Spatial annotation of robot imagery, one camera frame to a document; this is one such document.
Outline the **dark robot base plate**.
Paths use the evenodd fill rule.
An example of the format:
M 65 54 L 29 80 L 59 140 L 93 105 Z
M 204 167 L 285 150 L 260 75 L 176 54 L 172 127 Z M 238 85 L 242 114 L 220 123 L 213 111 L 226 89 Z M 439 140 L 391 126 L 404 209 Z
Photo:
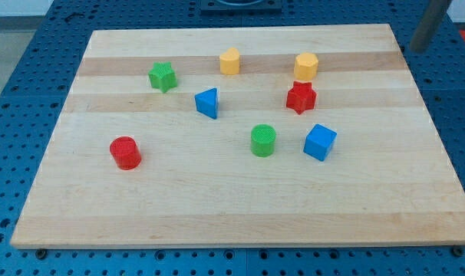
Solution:
M 199 0 L 202 14 L 280 12 L 282 0 Z

